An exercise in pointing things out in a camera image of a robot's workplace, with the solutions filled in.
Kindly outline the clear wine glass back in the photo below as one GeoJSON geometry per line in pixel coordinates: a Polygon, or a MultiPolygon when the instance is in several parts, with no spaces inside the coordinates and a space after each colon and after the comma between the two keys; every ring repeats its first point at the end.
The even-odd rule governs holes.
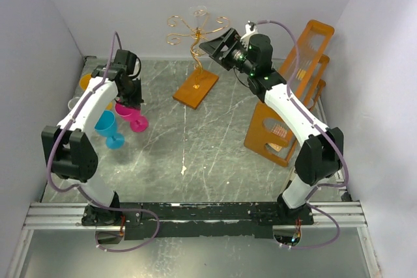
{"type": "Polygon", "coordinates": [[[203,29],[209,19],[209,12],[204,5],[197,5],[189,8],[189,13],[196,28],[203,29]]]}

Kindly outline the yellow plastic wine glass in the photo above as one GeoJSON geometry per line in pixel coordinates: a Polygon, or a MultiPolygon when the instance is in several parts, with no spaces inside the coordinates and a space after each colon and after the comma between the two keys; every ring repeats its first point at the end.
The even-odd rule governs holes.
{"type": "Polygon", "coordinates": [[[92,76],[91,74],[85,74],[79,81],[80,88],[85,91],[87,90],[87,87],[89,85],[89,82],[91,80],[92,76]]]}

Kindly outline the blue plastic wine glass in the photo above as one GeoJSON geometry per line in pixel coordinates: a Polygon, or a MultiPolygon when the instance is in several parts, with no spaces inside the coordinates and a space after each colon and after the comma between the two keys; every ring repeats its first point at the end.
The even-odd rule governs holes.
{"type": "Polygon", "coordinates": [[[118,132],[118,125],[112,111],[105,110],[94,130],[106,140],[106,146],[111,150],[119,149],[124,144],[124,136],[118,132]]]}

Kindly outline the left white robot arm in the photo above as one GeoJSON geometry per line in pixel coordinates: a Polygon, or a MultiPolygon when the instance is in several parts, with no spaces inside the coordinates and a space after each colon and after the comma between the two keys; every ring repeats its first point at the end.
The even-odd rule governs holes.
{"type": "Polygon", "coordinates": [[[107,109],[111,101],[140,112],[144,100],[141,90],[141,61],[131,51],[118,49],[115,58],[105,67],[97,67],[89,84],[56,126],[46,126],[41,133],[46,160],[48,184],[56,191],[52,176],[71,183],[87,199],[83,226],[114,225],[122,216],[119,196],[97,174],[98,156],[91,143],[91,134],[100,132],[110,148],[120,148],[124,137],[117,131],[117,121],[107,109]]]}

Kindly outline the clear wine glass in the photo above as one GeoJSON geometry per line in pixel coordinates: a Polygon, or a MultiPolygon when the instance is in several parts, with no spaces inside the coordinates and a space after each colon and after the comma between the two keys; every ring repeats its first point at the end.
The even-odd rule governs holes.
{"type": "Polygon", "coordinates": [[[73,110],[73,108],[78,103],[79,99],[80,99],[80,97],[73,97],[71,100],[68,101],[67,107],[68,107],[69,111],[73,110]]]}
{"type": "Polygon", "coordinates": [[[203,29],[209,19],[209,12],[204,5],[197,5],[189,8],[189,13],[196,28],[203,29]]]}

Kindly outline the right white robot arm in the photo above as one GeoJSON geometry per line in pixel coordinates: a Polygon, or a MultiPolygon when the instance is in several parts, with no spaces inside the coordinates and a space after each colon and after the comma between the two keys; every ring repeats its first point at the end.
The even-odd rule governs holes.
{"type": "Polygon", "coordinates": [[[247,75],[251,92],[277,113],[301,145],[295,161],[296,176],[278,197],[273,216],[291,224],[317,188],[346,166],[343,132],[316,119],[290,89],[272,65],[273,47],[267,35],[255,33],[241,39],[235,29],[199,45],[213,61],[226,70],[247,75]]]}

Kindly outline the pink plastic wine glass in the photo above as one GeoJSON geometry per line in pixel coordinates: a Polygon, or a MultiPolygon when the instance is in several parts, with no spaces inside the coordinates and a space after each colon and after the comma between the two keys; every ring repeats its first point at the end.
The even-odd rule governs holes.
{"type": "Polygon", "coordinates": [[[149,121],[141,114],[139,109],[125,107],[119,103],[116,103],[115,112],[123,120],[130,123],[130,129],[133,132],[144,132],[149,127],[149,121]]]}

